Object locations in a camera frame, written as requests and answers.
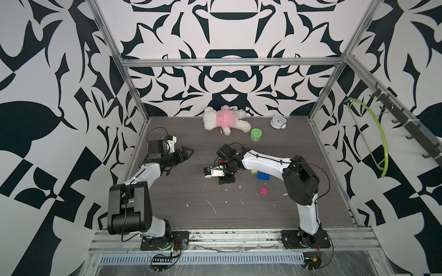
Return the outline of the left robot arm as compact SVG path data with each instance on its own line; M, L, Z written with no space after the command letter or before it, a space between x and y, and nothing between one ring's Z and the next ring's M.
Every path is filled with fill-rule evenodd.
M187 161L194 149L182 146L175 150L148 154L144 164L133 177L109 190L107 229L111 235L120 235L123 242L126 235L133 233L151 239L161 248L172 243L172 231L166 220L153 215L150 188L163 173Z

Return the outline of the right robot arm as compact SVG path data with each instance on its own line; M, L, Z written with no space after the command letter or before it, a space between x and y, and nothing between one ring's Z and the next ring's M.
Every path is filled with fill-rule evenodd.
M245 147L237 151L227 144L217 155L221 163L206 167L206 178L216 177L218 184L230 184L236 181L235 174L239 170L255 170L276 177L284 182L289 198L297 204L300 232L308 237L318 233L321 228L317 210L320 180L303 157L279 158Z

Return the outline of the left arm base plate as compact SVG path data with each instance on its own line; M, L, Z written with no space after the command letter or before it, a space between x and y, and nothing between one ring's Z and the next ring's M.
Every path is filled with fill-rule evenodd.
M190 233L188 231L171 231L160 238L142 236L141 251L167 251L183 249L188 246Z

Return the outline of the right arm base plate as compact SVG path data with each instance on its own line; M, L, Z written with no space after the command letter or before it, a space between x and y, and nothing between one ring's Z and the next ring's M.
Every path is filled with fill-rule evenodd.
M302 230L281 230L283 246L287 249L303 248L330 248L331 242L328 233L319 228L311 235Z

